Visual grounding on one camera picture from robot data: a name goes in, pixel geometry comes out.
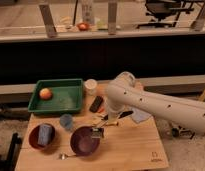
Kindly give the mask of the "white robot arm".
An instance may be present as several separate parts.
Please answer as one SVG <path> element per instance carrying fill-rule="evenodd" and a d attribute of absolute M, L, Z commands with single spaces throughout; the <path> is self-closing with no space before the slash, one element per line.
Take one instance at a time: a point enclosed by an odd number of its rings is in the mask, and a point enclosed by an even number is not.
<path fill-rule="evenodd" d="M 205 102 L 144 91 L 135 87 L 130 72 L 122 72 L 105 88 L 109 117 L 117 117 L 125 105 L 179 124 L 205 136 Z"/>

